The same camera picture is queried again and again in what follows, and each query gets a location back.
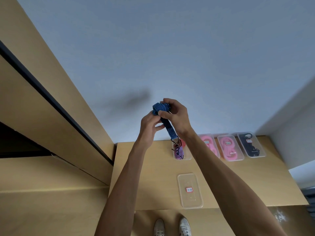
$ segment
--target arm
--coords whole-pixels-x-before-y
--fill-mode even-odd
[[[194,156],[226,221],[235,235],[286,236],[257,194],[203,143],[189,123],[187,109],[174,99],[164,99],[171,113],[159,111],[169,119],[177,134]]]
[[[160,117],[152,112],[141,120],[139,136],[128,156],[100,216],[95,236],[130,236],[134,220],[137,190],[144,155],[152,145]]]

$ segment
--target floor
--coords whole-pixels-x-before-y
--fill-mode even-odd
[[[0,194],[1,236],[93,236],[108,189]],[[315,221],[304,206],[270,207],[288,236],[314,236]],[[136,211],[132,236],[152,235],[163,218],[168,236],[178,235],[184,215],[195,235],[233,236],[220,209]]]

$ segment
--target hand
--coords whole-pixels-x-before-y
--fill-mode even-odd
[[[151,111],[141,120],[140,133],[137,138],[137,142],[146,149],[152,145],[155,133],[165,127],[164,125],[156,127],[156,124],[162,123],[160,119],[160,116],[154,116]]]
[[[187,108],[175,99],[164,98],[161,103],[168,103],[170,105],[170,113],[159,111],[158,115],[171,121],[178,136],[185,140],[187,134],[193,132],[190,125]]]

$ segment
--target person's right hand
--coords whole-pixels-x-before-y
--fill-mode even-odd
[[[187,108],[177,100],[171,98],[164,98],[161,103],[168,103],[171,113],[160,110],[158,115],[170,120],[178,136],[185,140],[187,135],[193,132],[189,122]]]

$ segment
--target forearm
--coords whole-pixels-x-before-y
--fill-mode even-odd
[[[193,130],[184,140],[236,235],[285,235],[256,193]]]
[[[108,197],[95,236],[130,236],[145,152],[136,141]]]

